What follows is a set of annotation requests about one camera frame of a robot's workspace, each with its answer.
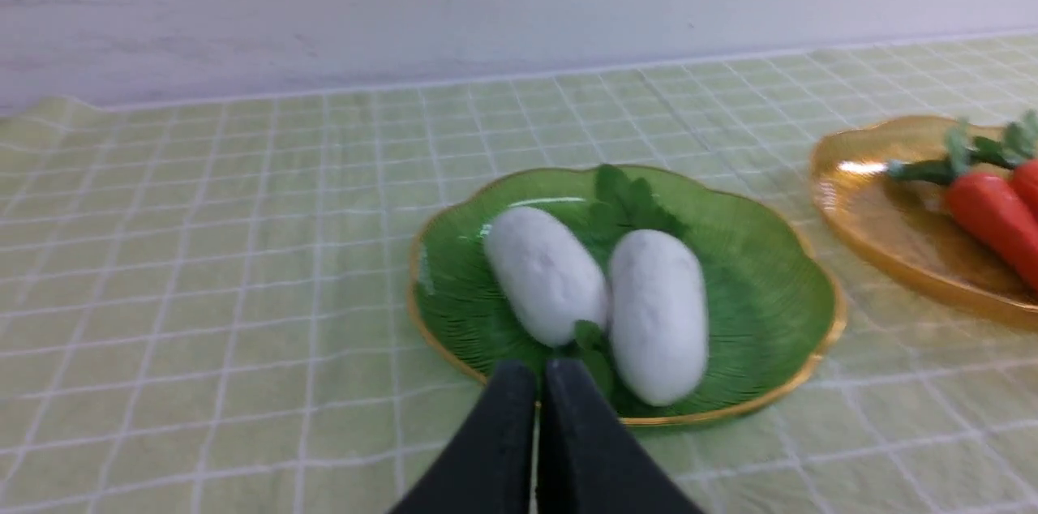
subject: orange carrot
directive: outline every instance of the orange carrot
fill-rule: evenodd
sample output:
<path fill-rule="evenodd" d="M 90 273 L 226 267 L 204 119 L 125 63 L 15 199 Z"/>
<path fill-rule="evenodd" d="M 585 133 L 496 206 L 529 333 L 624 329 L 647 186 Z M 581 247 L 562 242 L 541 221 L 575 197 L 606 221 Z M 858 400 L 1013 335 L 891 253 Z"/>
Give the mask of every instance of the orange carrot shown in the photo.
<path fill-rule="evenodd" d="M 972 171 L 966 130 L 949 131 L 948 158 L 914 164 L 891 162 L 898 181 L 924 181 L 948 187 L 945 204 L 957 225 L 984 243 L 1038 291 L 1038 219 L 1005 179 Z"/>
<path fill-rule="evenodd" d="M 1009 123 L 1002 142 L 984 137 L 974 138 L 974 159 L 1012 171 L 1009 185 L 1020 196 L 1031 214 L 1038 218 L 1038 114 L 1028 111 L 1020 121 Z"/>

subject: green glass plate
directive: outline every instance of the green glass plate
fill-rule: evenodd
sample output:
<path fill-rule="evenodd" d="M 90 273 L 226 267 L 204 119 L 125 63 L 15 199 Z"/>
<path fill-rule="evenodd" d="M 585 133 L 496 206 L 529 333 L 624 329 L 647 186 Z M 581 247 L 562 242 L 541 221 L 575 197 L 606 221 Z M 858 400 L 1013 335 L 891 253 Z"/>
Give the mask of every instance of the green glass plate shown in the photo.
<path fill-rule="evenodd" d="M 644 178 L 657 204 L 688 225 L 678 237 L 703 266 L 710 313 L 707 374 L 688 397 L 648 406 L 619 378 L 610 403 L 628 426 L 690 425 L 760 409 L 805 381 L 845 325 L 839 285 L 774 211 L 683 175 L 620 166 Z M 426 341 L 465 374 L 486 381 L 497 360 L 542 371 L 555 352 L 523 330 L 483 252 L 489 223 L 515 206 L 565 223 L 605 268 L 614 241 L 590 232 L 595 169 L 521 171 L 433 217 L 411 248 L 408 312 Z"/>

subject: plate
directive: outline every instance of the plate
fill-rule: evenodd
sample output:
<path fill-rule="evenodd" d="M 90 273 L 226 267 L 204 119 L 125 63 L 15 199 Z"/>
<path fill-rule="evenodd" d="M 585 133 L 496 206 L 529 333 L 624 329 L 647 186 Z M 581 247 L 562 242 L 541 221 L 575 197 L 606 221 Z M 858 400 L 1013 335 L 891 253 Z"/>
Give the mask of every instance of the plate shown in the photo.
<path fill-rule="evenodd" d="M 628 426 L 691 425 L 745 414 L 805 381 L 845 325 L 843 294 L 811 247 L 772 210 L 656 167 L 624 165 L 689 226 L 707 285 L 710 358 L 700 386 L 668 407 L 645 405 L 617 379 L 609 401 Z M 540 373 L 553 351 L 523 331 L 483 253 L 495 216 L 530 206 L 555 215 L 603 265 L 612 245 L 590 233 L 596 169 L 544 168 L 496 180 L 434 216 L 415 237 L 408 312 L 426 341 L 485 382 L 518 358 Z"/>
<path fill-rule="evenodd" d="M 953 307 L 1036 329 L 1034 293 L 952 221 L 944 190 L 884 174 L 886 160 L 945 155 L 944 135 L 956 125 L 911 115 L 823 137 L 811 158 L 815 206 L 840 240 L 896 281 Z M 974 127 L 971 135 L 999 138 L 1002 128 Z"/>

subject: gold plate rim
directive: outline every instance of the gold plate rim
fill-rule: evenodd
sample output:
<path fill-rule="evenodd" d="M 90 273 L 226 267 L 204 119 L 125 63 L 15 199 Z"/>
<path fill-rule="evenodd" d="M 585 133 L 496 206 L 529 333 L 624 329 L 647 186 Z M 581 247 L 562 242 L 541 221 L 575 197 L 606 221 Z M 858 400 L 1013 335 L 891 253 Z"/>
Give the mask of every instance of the gold plate rim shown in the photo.
<path fill-rule="evenodd" d="M 771 212 L 771 214 L 773 214 L 775 218 L 778 218 L 778 220 L 781 220 L 784 224 L 786 224 L 786 226 L 789 227 L 790 231 L 793 232 L 793 235 L 796 237 L 797 242 L 800 245 L 801 251 L 803 251 L 803 254 L 809 260 L 811 260 L 812 263 L 815 263 L 815 266 L 819 267 L 819 269 L 822 271 L 822 274 L 825 276 L 825 280 L 828 281 L 830 288 L 832 289 L 832 295 L 834 295 L 832 319 L 829 323 L 828 331 L 822 337 L 818 346 L 816 346 L 815 349 L 811 352 L 811 355 L 808 356 L 808 359 L 804 360 L 803 364 L 800 367 L 800 370 L 798 370 L 796 374 L 794 374 L 789 380 L 776 386 L 775 388 L 772 388 L 771 390 L 764 393 L 764 395 L 761 395 L 756 399 L 752 399 L 749 401 L 745 401 L 737 405 L 732 405 L 720 409 L 714 409 L 711 411 L 679 414 L 673 416 L 641 416 L 641 417 L 621 416 L 619 417 L 620 422 L 627 427 L 666 427 L 666 426 L 680 426 L 680 425 L 702 425 L 705 423 L 726 420 L 759 410 L 767 406 L 768 404 L 774 403 L 778 399 L 782 399 L 786 395 L 789 395 L 794 390 L 794 388 L 807 382 L 809 378 L 811 378 L 811 376 L 815 373 L 815 370 L 818 369 L 819 363 L 825 357 L 825 354 L 829 351 L 832 345 L 836 344 L 838 340 L 840 340 L 841 334 L 843 333 L 844 329 L 847 326 L 847 301 L 846 297 L 844 296 L 843 289 L 841 288 L 840 282 L 836 279 L 834 274 L 828 269 L 826 269 L 824 265 L 822 265 L 821 261 L 818 260 L 818 256 L 815 254 L 815 250 L 812 247 L 811 243 L 808 241 L 807 237 L 804 237 L 803 234 L 799 229 L 797 229 L 794 225 L 790 224 L 789 219 L 786 219 L 785 216 L 776 212 L 774 209 L 768 207 L 767 205 L 761 204 L 760 201 L 757 201 L 753 198 L 749 198 L 748 196 L 743 196 L 737 193 L 727 192 L 723 190 L 714 190 L 712 188 L 708 188 L 703 184 L 701 184 L 700 182 L 696 182 L 695 180 L 688 178 L 687 175 L 683 175 L 681 173 L 672 171 L 670 169 L 665 169 L 663 167 L 656 167 L 653 165 L 641 165 L 641 164 L 618 164 L 618 166 L 649 169 L 671 175 L 676 175 L 678 178 L 685 179 L 685 181 L 689 182 L 690 184 L 695 184 L 698 186 L 704 187 L 711 192 L 717 194 L 726 194 L 740 199 L 748 200 L 760 206 L 761 208 L 766 209 L 768 212 Z M 447 362 L 456 367 L 457 370 L 461 371 L 462 374 L 474 378 L 481 384 L 485 385 L 487 383 L 486 376 L 480 374 L 477 371 L 475 371 L 474 369 L 463 362 L 460 358 L 458 358 L 458 356 L 456 356 L 449 350 L 447 350 L 444 347 L 444 345 L 440 344 L 440 342 L 437 340 L 435 335 L 433 335 L 429 327 L 426 325 L 425 320 L 421 318 L 421 314 L 418 310 L 418 303 L 414 297 L 414 287 L 418 281 L 421 244 L 424 242 L 426 234 L 429 232 L 433 223 L 435 223 L 437 219 L 439 219 L 447 212 L 450 212 L 457 208 L 462 208 L 474 201 L 481 195 L 483 195 L 483 193 L 494 189 L 494 187 L 496 187 L 498 184 L 501 184 L 509 179 L 539 171 L 562 171 L 568 173 L 586 174 L 594 171 L 595 169 L 596 168 L 594 167 L 589 167 L 589 168 L 537 167 L 532 169 L 524 169 L 522 171 L 516 171 L 515 173 L 510 173 L 508 175 L 497 178 L 487 183 L 486 185 L 482 186 L 479 190 L 473 192 L 472 195 L 469 196 L 467 199 L 448 206 L 438 211 L 429 220 L 427 220 L 426 223 L 418 231 L 418 233 L 415 234 L 414 238 L 411 241 L 411 248 L 409 253 L 407 315 L 411 319 L 412 325 L 414 325 L 421 333 L 421 336 L 426 341 L 426 344 L 430 345 L 431 348 L 433 348 L 437 353 L 439 353 L 440 356 L 442 356 Z"/>
<path fill-rule="evenodd" d="M 881 120 L 866 127 L 845 129 L 827 134 L 819 139 L 811 152 L 812 204 L 822 216 L 829 229 L 854 254 L 902 286 L 939 303 L 983 316 L 983 318 L 991 321 L 1032 331 L 1038 330 L 1038 322 L 1036 322 L 1038 320 L 1038 305 L 1015 301 L 976 286 L 950 279 L 918 265 L 901 261 L 893 252 L 872 246 L 871 241 L 867 240 L 864 234 L 844 224 L 822 202 L 822 192 L 817 190 L 818 186 L 826 180 L 826 170 L 821 163 L 820 156 L 828 146 L 836 143 L 840 138 L 878 132 L 885 129 L 893 129 L 894 127 L 904 127 L 912 121 L 923 119 L 943 121 L 948 127 L 954 127 L 958 123 L 956 119 L 945 115 L 909 114 Z M 984 129 L 999 130 L 1000 128 L 985 127 Z"/>

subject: carrot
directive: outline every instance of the carrot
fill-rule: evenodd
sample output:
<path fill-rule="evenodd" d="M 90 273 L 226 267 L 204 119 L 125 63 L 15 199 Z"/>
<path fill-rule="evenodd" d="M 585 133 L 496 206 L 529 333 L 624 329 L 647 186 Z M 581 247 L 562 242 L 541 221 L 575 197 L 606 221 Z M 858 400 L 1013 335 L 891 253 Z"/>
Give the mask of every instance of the carrot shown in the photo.
<path fill-rule="evenodd" d="M 899 182 L 946 186 L 945 204 L 957 225 L 996 252 L 1038 291 L 1038 219 L 1005 179 L 971 170 L 964 126 L 949 130 L 945 145 L 946 159 L 912 164 L 892 161 L 887 175 Z"/>
<path fill-rule="evenodd" d="M 1038 160 L 1035 159 L 1035 141 L 1038 141 L 1038 114 L 1025 113 L 1021 123 L 1009 123 L 1002 142 L 975 137 L 974 160 L 1009 169 L 1009 185 L 1028 210 L 1038 218 Z"/>

